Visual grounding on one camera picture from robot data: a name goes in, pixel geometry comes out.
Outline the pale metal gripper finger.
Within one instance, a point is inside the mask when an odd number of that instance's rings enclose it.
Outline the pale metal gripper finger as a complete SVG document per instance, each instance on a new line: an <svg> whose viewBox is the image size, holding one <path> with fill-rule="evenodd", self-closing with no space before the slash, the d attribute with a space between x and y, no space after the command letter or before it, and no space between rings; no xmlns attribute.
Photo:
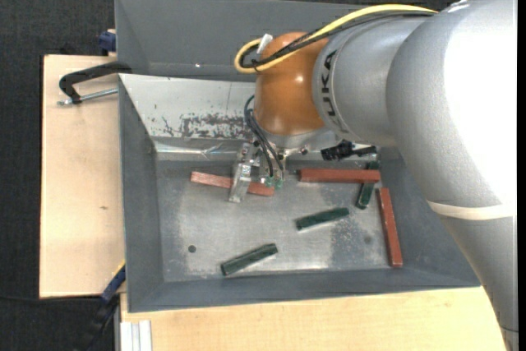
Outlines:
<svg viewBox="0 0 526 351"><path fill-rule="evenodd" d="M234 203L242 201L246 195L246 165L237 164L235 171L233 172L232 186L228 200Z"/></svg>
<svg viewBox="0 0 526 351"><path fill-rule="evenodd" d="M246 192L256 194L257 185L253 182L251 176L252 166L250 164L244 165L244 184L246 185Z"/></svg>

